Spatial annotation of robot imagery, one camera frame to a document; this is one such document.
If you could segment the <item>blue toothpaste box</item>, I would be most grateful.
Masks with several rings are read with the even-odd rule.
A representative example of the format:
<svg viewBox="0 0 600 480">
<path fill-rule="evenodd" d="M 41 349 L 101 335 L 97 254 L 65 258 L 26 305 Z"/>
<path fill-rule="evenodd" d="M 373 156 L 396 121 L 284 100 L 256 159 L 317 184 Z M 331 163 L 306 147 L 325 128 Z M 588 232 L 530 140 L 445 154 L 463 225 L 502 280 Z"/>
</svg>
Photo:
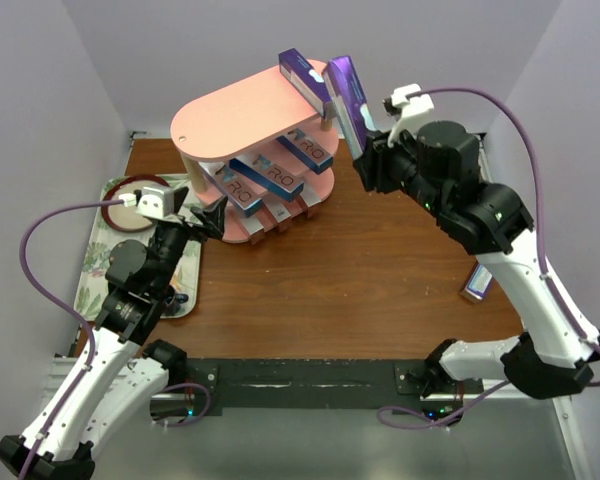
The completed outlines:
<svg viewBox="0 0 600 480">
<path fill-rule="evenodd" d="M 287 202 L 296 199 L 304 188 L 302 179 L 262 154 L 234 157 L 229 167 Z"/>
<path fill-rule="evenodd" d="M 200 166 L 210 183 L 245 217 L 251 217 L 262 207 L 259 195 L 226 163 L 201 163 Z"/>
<path fill-rule="evenodd" d="M 332 167 L 333 155 L 304 130 L 291 129 L 278 136 L 276 141 L 315 174 Z"/>
</svg>

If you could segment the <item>purple toothpaste box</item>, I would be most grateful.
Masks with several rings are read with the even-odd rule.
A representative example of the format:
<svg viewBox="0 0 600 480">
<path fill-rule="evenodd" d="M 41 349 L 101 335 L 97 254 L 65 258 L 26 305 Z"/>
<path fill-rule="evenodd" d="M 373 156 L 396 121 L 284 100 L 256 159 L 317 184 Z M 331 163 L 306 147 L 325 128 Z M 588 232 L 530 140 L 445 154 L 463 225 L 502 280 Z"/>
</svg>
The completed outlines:
<svg viewBox="0 0 600 480">
<path fill-rule="evenodd" d="M 322 77 L 344 139 L 352 157 L 357 159 L 366 148 L 367 133 L 375 131 L 376 126 L 352 58 L 344 55 L 331 59 Z"/>
<path fill-rule="evenodd" d="M 280 73 L 314 108 L 323 120 L 334 118 L 335 112 L 321 74 L 295 48 L 278 54 Z"/>
</svg>

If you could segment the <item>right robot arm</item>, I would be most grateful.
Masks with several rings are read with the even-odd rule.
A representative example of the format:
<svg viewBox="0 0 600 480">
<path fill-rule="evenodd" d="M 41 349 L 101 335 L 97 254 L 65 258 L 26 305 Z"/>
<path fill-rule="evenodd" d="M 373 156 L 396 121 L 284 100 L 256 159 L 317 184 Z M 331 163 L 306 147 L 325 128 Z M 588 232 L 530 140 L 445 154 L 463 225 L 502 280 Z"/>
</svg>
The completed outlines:
<svg viewBox="0 0 600 480">
<path fill-rule="evenodd" d="M 547 259 L 539 229 L 519 195 L 482 179 L 479 140 L 452 121 L 424 125 L 391 139 L 369 131 L 354 160 L 368 191 L 401 191 L 437 226 L 474 256 L 500 285 L 523 331 L 504 340 L 443 341 L 426 359 L 441 382 L 507 380 L 535 399 L 581 393 L 593 386 L 600 360 L 600 330 L 578 309 Z"/>
</svg>

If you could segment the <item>purple toothpaste box edge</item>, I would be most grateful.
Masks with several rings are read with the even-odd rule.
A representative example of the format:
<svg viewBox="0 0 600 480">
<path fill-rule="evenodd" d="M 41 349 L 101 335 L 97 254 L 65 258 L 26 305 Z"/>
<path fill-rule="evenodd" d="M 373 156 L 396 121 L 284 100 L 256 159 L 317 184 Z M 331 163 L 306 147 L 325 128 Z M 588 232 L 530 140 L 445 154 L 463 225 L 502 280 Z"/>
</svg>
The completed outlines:
<svg viewBox="0 0 600 480">
<path fill-rule="evenodd" d="M 482 302 L 488 293 L 493 276 L 489 270 L 477 263 L 467 281 L 459 292 L 459 295 L 472 303 Z"/>
</svg>

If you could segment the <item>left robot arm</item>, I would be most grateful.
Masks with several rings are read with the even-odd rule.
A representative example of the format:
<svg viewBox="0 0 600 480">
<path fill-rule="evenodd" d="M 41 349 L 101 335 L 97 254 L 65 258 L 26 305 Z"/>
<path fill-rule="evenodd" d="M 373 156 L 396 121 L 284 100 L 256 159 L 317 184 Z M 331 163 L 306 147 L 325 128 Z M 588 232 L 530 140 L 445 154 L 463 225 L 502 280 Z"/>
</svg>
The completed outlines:
<svg viewBox="0 0 600 480">
<path fill-rule="evenodd" d="M 208 388 L 189 383 L 187 355 L 174 345 L 147 341 L 166 307 L 175 300 L 173 274 L 190 242 L 220 239 L 227 198 L 179 210 L 187 187 L 144 187 L 114 204 L 134 208 L 155 224 L 147 243 L 116 244 L 105 274 L 108 293 L 88 337 L 54 396 L 19 435 L 0 441 L 0 461 L 19 479 L 89 479 L 95 458 L 111 434 L 152 396 L 174 390 L 198 391 L 204 406 L 181 421 L 188 426 L 210 409 Z"/>
</svg>

